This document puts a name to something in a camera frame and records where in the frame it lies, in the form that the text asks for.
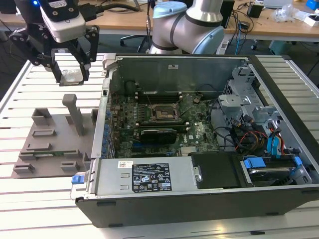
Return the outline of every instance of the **circuit board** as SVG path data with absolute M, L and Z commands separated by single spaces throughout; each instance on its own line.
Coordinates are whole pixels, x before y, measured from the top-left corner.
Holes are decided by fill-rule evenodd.
M 139 104 L 133 97 L 114 96 L 112 98 L 112 115 L 114 122 L 114 131 L 117 135 L 116 140 L 116 158 L 134 158 L 134 157 L 163 157 L 163 156 L 187 156 L 190 151 L 216 151 L 219 149 L 216 138 L 213 136 L 213 128 L 207 121 L 208 102 L 199 101 L 195 94 L 185 94 L 176 104 L 172 104 L 172 109 L 178 109 L 178 119 L 176 121 L 187 122 L 187 131 L 177 133 L 175 143 L 166 145 L 145 145 L 134 137 L 136 123 L 141 120 L 139 109 L 148 109 L 149 104 Z M 154 109 L 169 108 L 167 104 L 157 104 L 152 106 Z M 151 118 L 151 113 L 145 113 L 146 118 Z M 166 118 L 171 118 L 172 114 L 165 113 Z

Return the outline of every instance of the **white box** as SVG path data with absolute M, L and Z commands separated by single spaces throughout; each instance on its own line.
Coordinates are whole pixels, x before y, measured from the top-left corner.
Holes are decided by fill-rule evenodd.
M 304 20 L 309 26 L 319 26 L 319 15 L 309 15 Z

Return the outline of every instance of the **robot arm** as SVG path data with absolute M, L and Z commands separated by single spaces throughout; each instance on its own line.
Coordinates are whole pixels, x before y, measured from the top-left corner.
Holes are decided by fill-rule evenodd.
M 139 7 L 125 4 L 94 6 L 78 5 L 78 0 L 14 0 L 26 27 L 16 30 L 11 41 L 34 65 L 43 65 L 51 71 L 60 86 L 82 85 L 88 81 L 91 62 L 96 61 L 99 27 L 87 27 L 107 9 L 123 7 L 138 11 Z M 78 38 L 84 36 L 90 43 L 85 52 Z M 55 49 L 68 49 L 79 62 L 80 70 L 61 72 L 54 59 Z
M 153 44 L 150 53 L 213 54 L 224 37 L 222 0 L 194 0 L 187 9 L 182 2 L 163 2 L 154 8 Z

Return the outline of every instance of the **power supply label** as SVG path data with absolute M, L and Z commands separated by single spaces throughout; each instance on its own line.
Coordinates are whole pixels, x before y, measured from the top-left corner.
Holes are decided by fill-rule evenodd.
M 135 193 L 171 191 L 168 163 L 133 164 L 132 180 Z

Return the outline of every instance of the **motherboard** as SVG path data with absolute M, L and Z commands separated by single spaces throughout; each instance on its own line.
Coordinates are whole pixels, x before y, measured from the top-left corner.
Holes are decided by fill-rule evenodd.
M 115 157 L 188 156 L 191 152 L 218 150 L 207 120 L 210 102 L 197 94 L 154 99 L 113 93 Z

